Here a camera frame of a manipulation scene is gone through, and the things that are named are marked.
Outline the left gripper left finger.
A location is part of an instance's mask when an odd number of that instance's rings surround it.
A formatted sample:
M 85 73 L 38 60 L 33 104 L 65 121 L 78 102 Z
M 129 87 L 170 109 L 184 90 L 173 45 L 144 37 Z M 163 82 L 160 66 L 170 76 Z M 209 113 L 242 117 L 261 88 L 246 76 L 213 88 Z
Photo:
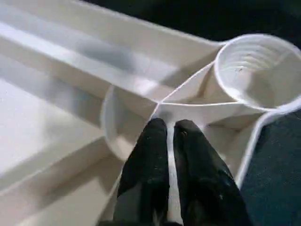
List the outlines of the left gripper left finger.
M 167 217 L 169 171 L 167 127 L 150 120 L 122 169 L 113 222 L 129 226 L 163 225 Z

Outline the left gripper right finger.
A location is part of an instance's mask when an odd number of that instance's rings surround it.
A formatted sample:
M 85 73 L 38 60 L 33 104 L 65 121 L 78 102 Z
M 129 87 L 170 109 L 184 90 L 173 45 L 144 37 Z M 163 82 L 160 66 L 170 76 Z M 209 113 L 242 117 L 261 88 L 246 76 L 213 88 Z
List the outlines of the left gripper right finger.
M 184 225 L 250 226 L 229 168 L 200 128 L 190 120 L 177 121 L 173 143 Z

